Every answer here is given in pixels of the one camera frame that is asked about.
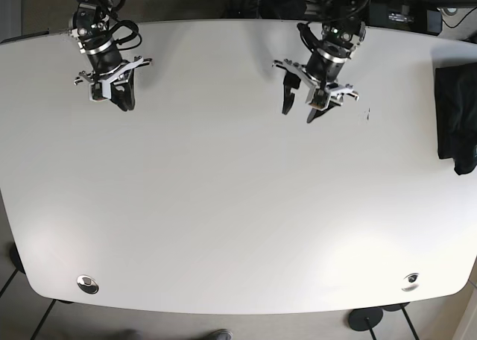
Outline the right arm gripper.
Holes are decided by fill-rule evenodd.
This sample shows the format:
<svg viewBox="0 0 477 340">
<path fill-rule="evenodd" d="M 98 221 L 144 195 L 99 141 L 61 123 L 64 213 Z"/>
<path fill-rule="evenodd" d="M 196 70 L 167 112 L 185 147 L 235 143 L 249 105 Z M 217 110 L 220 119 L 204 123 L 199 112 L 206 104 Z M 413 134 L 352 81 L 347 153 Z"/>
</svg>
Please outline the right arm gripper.
<svg viewBox="0 0 477 340">
<path fill-rule="evenodd" d="M 133 61 L 123 60 L 107 72 L 97 72 L 94 69 L 90 73 L 79 72 L 73 83 L 78 85 L 87 82 L 91 93 L 96 84 L 100 85 L 101 94 L 112 94 L 115 90 L 115 105 L 122 111 L 127 112 L 134 110 L 136 105 L 134 71 L 151 64 L 151 58 L 137 56 L 134 57 Z"/>
</svg>

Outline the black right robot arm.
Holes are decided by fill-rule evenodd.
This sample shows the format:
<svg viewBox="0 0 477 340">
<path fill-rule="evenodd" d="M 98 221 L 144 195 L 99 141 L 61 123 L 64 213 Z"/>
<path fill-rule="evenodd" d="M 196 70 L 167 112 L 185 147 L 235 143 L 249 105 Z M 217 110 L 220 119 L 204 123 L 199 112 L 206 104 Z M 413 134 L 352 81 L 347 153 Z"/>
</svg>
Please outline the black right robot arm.
<svg viewBox="0 0 477 340">
<path fill-rule="evenodd" d="M 139 46 L 124 47 L 127 43 L 134 40 L 142 43 L 139 26 L 131 20 L 118 19 L 125 0 L 76 1 L 78 8 L 70 20 L 69 35 L 86 56 L 92 71 L 79 72 L 74 84 L 88 84 L 90 101 L 110 101 L 124 112 L 133 110 L 135 71 L 149 66 L 152 59 L 138 56 L 129 61 L 121 53 Z"/>
</svg>

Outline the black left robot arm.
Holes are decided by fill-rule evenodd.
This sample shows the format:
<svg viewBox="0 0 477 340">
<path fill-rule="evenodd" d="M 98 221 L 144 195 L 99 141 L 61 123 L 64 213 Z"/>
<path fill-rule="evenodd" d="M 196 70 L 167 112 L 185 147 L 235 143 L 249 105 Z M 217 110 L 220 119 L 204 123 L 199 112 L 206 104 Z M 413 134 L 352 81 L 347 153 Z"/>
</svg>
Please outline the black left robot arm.
<svg viewBox="0 0 477 340">
<path fill-rule="evenodd" d="M 295 101 L 294 92 L 302 84 L 308 87 L 306 104 L 311 107 L 307 123 L 342 106 L 346 96 L 359 100 L 354 86 L 340 84 L 338 76 L 364 42 L 366 25 L 362 11 L 369 3 L 370 0 L 329 0 L 320 20 L 320 38 L 315 36 L 310 22 L 297 24 L 300 39 L 311 55 L 305 64 L 289 59 L 273 63 L 285 71 L 282 114 L 290 112 Z"/>
</svg>

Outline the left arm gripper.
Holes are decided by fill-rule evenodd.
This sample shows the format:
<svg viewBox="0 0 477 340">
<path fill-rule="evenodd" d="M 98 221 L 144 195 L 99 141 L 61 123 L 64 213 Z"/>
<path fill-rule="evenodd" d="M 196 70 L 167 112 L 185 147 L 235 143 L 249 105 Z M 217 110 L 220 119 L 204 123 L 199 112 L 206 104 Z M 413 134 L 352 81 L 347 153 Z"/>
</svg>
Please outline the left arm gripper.
<svg viewBox="0 0 477 340">
<path fill-rule="evenodd" d="M 327 52 L 312 53 L 307 64 L 300 64 L 289 59 L 275 60 L 273 66 L 285 70 L 285 77 L 282 82 L 282 114 L 287 115 L 291 110 L 295 99 L 293 90 L 299 89 L 301 83 L 307 86 L 309 90 L 314 88 L 325 89 L 331 96 L 329 106 L 325 110 L 312 108 L 306 120 L 307 124 L 311 124 L 315 119 L 324 116 L 337 105 L 342 105 L 345 95 L 358 101 L 360 96 L 352 85 L 341 85 L 338 82 L 338 74 L 346 62 L 346 57 L 332 56 Z"/>
</svg>

